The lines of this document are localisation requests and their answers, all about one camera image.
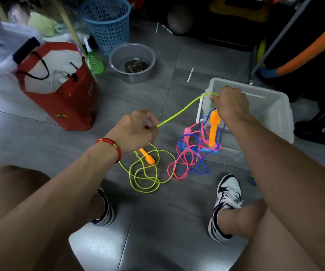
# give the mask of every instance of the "red bag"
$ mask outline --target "red bag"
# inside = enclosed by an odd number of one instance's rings
[[[65,130],[89,130],[98,86],[73,43],[45,43],[18,66],[21,90]]]

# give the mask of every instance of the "gold pattern on bag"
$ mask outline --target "gold pattern on bag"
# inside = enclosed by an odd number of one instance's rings
[[[58,114],[54,114],[55,117],[59,117],[59,118],[70,118],[69,116],[63,115],[62,113]]]

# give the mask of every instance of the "thigh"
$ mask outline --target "thigh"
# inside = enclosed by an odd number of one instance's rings
[[[267,209],[254,237],[230,271],[320,271],[296,239]]]
[[[13,165],[0,166],[0,219],[49,180],[46,174],[37,170]],[[68,270],[83,270],[68,242],[53,270],[65,270],[66,267]]]

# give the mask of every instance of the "blue basket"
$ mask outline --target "blue basket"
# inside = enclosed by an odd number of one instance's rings
[[[129,14],[126,0],[85,0],[79,7],[79,16],[90,28],[104,56],[121,44],[130,41]]]

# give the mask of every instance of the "sneaker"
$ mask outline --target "sneaker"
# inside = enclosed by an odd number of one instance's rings
[[[240,190],[238,178],[231,174],[224,176],[216,190],[216,203],[208,225],[209,236],[214,241],[228,241],[233,236],[224,234],[218,227],[217,218],[219,211],[225,208],[240,209],[242,208],[242,202],[242,191]]]
[[[108,226],[114,221],[115,212],[112,209],[112,207],[109,203],[109,200],[106,197],[104,190],[101,187],[99,187],[97,189],[97,192],[104,198],[105,210],[104,210],[104,213],[102,214],[101,218],[94,219],[93,221],[91,221],[91,223],[93,223],[96,226]]]

